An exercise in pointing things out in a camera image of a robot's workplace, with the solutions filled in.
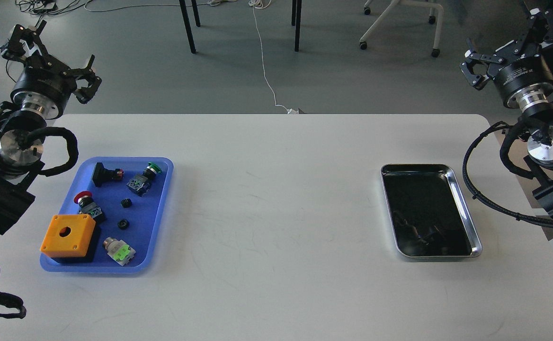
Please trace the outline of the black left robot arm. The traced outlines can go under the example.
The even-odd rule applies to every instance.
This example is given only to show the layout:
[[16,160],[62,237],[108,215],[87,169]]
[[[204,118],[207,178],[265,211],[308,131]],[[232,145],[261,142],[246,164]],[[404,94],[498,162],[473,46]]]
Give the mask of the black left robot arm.
[[28,188],[42,175],[67,172],[78,161],[73,132],[52,127],[71,96],[87,104],[101,78],[93,69],[94,56],[82,68],[71,68],[49,54],[41,41],[44,20],[32,27],[16,25],[1,56],[19,62],[23,71],[8,101],[0,103],[0,235],[8,231],[34,203]]

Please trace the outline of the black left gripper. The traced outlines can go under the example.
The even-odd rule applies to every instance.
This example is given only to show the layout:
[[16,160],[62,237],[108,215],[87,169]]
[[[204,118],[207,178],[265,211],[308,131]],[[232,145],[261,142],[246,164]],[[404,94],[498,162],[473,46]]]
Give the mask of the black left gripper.
[[[4,60],[24,66],[10,94],[12,103],[21,107],[26,103],[38,104],[42,107],[40,115],[44,119],[58,119],[64,114],[72,94],[81,104],[88,104],[102,80],[93,69],[94,54],[82,68],[71,69],[54,61],[40,39],[46,24],[41,20],[36,26],[15,25],[0,51]],[[77,82],[80,80],[85,80],[87,86],[79,87]]]

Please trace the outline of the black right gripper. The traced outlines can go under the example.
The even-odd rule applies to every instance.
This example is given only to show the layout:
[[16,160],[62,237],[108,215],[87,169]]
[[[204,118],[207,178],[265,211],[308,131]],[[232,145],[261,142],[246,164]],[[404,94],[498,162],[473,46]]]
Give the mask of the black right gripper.
[[549,103],[553,73],[540,53],[553,48],[553,9],[533,9],[526,31],[498,48],[497,54],[482,54],[471,38],[465,41],[468,49],[460,70],[475,90],[493,80],[506,108],[528,109]]

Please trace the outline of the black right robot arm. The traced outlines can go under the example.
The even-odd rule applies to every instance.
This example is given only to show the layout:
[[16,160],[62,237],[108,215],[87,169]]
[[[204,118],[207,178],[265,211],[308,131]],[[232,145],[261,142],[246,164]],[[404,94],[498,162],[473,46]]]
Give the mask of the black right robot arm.
[[[473,141],[465,153],[463,179],[474,199],[516,220],[553,229],[553,74],[543,52],[553,48],[553,9],[530,9],[527,29],[519,38],[491,54],[478,52],[471,40],[460,69],[467,82],[482,90],[493,81],[506,108],[518,108],[521,115],[514,125],[498,122]],[[483,138],[497,130],[506,130],[499,157],[506,169],[540,184],[533,197],[547,218],[513,212],[483,195],[472,183],[467,164],[472,151]]]

